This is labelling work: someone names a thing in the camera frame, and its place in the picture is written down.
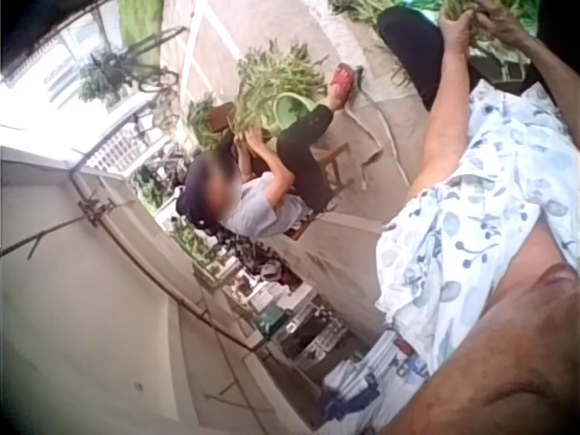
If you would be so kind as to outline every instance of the green container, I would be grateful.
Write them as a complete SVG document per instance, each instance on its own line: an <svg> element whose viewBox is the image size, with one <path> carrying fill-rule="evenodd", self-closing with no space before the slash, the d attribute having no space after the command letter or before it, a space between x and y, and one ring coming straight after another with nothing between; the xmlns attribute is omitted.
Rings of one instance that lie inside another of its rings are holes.
<svg viewBox="0 0 580 435"><path fill-rule="evenodd" d="M280 130L285 130L312 111L317 104L292 92L278 95L274 101L275 121Z"/></svg>

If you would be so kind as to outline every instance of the knee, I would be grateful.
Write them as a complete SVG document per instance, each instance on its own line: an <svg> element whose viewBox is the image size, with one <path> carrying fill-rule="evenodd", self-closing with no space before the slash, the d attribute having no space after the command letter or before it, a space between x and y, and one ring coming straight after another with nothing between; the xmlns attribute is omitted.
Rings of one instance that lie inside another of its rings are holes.
<svg viewBox="0 0 580 435"><path fill-rule="evenodd" d="M386 8L377 17L377 29L385 43L390 35L396 34L395 29L413 26L418 20L424 19L421 12L407 6L396 5Z"/></svg>

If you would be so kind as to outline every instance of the white blanket with leaf pattern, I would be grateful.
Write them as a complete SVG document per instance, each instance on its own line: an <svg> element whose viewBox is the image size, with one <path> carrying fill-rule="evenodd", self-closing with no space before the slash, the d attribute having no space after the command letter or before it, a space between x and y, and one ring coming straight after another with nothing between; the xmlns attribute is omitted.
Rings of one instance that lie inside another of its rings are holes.
<svg viewBox="0 0 580 435"><path fill-rule="evenodd" d="M376 306L431 374L478 320L542 212L577 267L579 161L540 84L521 97L483 81L473 91L459 168L412 199L377 246Z"/></svg>

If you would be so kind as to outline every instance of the woman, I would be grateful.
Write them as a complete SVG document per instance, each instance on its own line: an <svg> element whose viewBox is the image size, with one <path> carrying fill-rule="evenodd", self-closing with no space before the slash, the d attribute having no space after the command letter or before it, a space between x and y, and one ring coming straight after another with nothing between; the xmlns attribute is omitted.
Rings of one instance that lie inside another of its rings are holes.
<svg viewBox="0 0 580 435"><path fill-rule="evenodd" d="M537 38L496 1L477 3L440 29L406 8L379 18L430 118L409 202L377 246L377 307L435 373L384 433L577 423L575 30L556 25L569 15L557 2L542 2ZM526 55L540 82L511 95L480 80L468 66L474 22Z"/></svg>
<svg viewBox="0 0 580 435"><path fill-rule="evenodd" d="M310 147L344 107L353 83L353 70L339 64L328 96L280 133L275 152L259 128L247 131L244 140L227 134L216 150L192 162L178 213L199 229L222 225L240 236L263 238L285 233L311 212L323 212L332 194Z"/></svg>

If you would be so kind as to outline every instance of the black pants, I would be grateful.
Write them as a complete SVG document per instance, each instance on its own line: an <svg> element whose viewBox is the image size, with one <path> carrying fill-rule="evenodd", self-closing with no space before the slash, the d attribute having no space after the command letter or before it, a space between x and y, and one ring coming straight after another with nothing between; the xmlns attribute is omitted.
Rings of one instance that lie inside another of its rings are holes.
<svg viewBox="0 0 580 435"><path fill-rule="evenodd" d="M278 157L295 175L295 194L316 213L326 209L332 198L332 191L326 183L326 174L318 166L310 147L324 135L332 121L331 110L326 106L318 105L313 111L283 130L276 144ZM237 161L237 149L233 139L233 134L228 133L218 146L218 150L226 150ZM252 172L258 177L270 170L260 158L252 158L251 164Z"/></svg>
<svg viewBox="0 0 580 435"><path fill-rule="evenodd" d="M572 20L574 14L561 2L542 0L538 16L538 38L575 71L580 72L580 50L575 43L578 32ZM437 96L443 60L441 30L422 13L404 6L383 11L377 20L379 34L409 73L412 82L430 111ZM469 83L473 89L482 75L469 66ZM546 82L536 67L530 67L521 91L541 81Z"/></svg>

